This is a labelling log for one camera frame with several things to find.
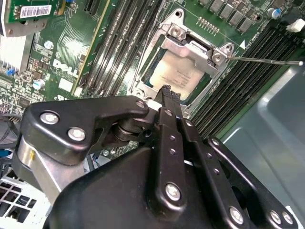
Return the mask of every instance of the black plastic part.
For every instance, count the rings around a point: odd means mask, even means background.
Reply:
[[[187,203],[183,145],[177,130],[176,116],[166,107],[159,109],[156,129],[148,176],[148,205],[158,218],[176,221],[183,214]],[[167,184],[173,184],[179,189],[179,200],[169,198],[165,192]]]
[[[180,94],[171,91],[170,85],[164,85],[158,91],[154,101],[170,109],[177,117],[183,117],[180,107]]]
[[[234,154],[214,137],[209,137],[204,141],[206,145],[214,149],[215,155],[222,165],[228,169],[228,180],[231,186],[245,199],[244,209],[247,209],[251,221],[258,228],[292,229],[298,228],[293,215],[269,192],[269,190],[235,157]],[[276,224],[270,215],[275,211],[281,219],[281,224]],[[283,217],[286,212],[293,224],[289,224]]]
[[[203,144],[196,127],[189,120],[181,119],[179,128],[184,133],[183,148],[187,153],[185,158],[194,164],[204,202],[214,225],[228,229],[255,228],[239,205],[213,149]],[[231,207],[241,213],[243,224],[233,220],[229,211]]]
[[[59,117],[49,125],[40,120],[44,112]],[[135,96],[121,96],[32,104],[24,112],[20,132],[24,140],[35,144],[38,151],[65,165],[76,165],[87,154],[103,149],[103,142],[111,126],[126,118],[143,118],[147,105]],[[85,131],[82,141],[68,137],[68,130],[79,127]]]
[[[68,185],[56,199],[48,229],[212,229],[193,167],[186,171],[188,205],[175,222],[157,218],[147,205],[153,151],[138,148]]]

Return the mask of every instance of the metal screw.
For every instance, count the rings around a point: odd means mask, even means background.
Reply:
[[[287,223],[289,223],[289,224],[291,224],[291,225],[294,223],[294,222],[292,221],[292,218],[288,215],[287,212],[284,212],[284,211],[283,211],[283,217],[284,217],[284,219],[286,220]]]
[[[212,138],[212,142],[215,144],[215,145],[219,145],[219,143],[218,143],[218,141],[216,140],[216,139],[214,139],[214,138]]]
[[[185,122],[188,126],[193,126],[193,124],[189,120],[186,120]]]
[[[171,30],[171,34],[173,37],[179,37],[181,34],[181,29],[177,26],[174,26]]]
[[[109,155],[109,151],[108,150],[104,150],[103,151],[103,156],[108,156]]]
[[[219,170],[218,170],[217,168],[215,168],[215,169],[214,169],[214,173],[215,173],[216,175],[219,175]]]
[[[167,194],[167,196],[173,200],[173,201],[178,201],[181,198],[181,193],[178,189],[178,187],[174,184],[167,184],[165,186],[165,192]]]
[[[136,103],[140,108],[144,108],[144,107],[145,107],[145,104],[144,104],[142,101],[140,101],[140,100],[136,101],[135,103]]]
[[[56,114],[53,114],[51,112],[45,112],[42,115],[40,115],[40,120],[46,124],[53,125],[58,123],[59,118]]]
[[[172,112],[171,112],[170,110],[168,110],[168,109],[164,110],[164,112],[165,112],[166,114],[168,114],[169,116],[172,116],[172,115],[173,115]]]
[[[270,216],[277,224],[282,223],[280,217],[278,216],[278,214],[275,211],[270,211]]]
[[[68,130],[68,136],[74,141],[82,141],[85,139],[85,131],[79,127],[73,127]]]
[[[242,214],[240,214],[240,212],[236,208],[230,207],[230,214],[236,223],[238,223],[238,224],[244,223],[244,218],[243,218]]]
[[[216,53],[213,58],[214,58],[215,62],[219,62],[220,61],[220,54]]]

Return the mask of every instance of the white label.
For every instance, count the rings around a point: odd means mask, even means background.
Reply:
[[[67,81],[63,78],[61,78],[60,82],[59,82],[59,85],[58,85],[58,88],[61,88],[67,92],[70,92],[71,89],[73,87],[73,83],[71,83],[70,81]]]
[[[51,5],[47,6],[23,6],[21,7],[20,18],[30,18],[51,13]]]

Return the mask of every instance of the capacitor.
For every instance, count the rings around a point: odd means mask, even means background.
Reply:
[[[40,80],[34,81],[33,88],[35,90],[41,90],[44,88],[45,85],[46,85],[46,83],[44,82],[44,80],[40,79]]]
[[[51,49],[54,48],[54,44],[53,44],[53,42],[51,42],[51,41],[46,41],[46,42],[43,44],[43,46],[44,46],[46,49],[49,49],[49,50],[51,50]]]
[[[269,18],[277,19],[281,15],[280,9],[269,8],[267,10],[267,15]]]

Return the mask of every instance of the white connector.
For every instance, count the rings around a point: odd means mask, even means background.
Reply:
[[[304,26],[305,26],[305,21],[303,19],[298,19],[291,25],[288,25],[287,30],[289,32],[300,32]]]

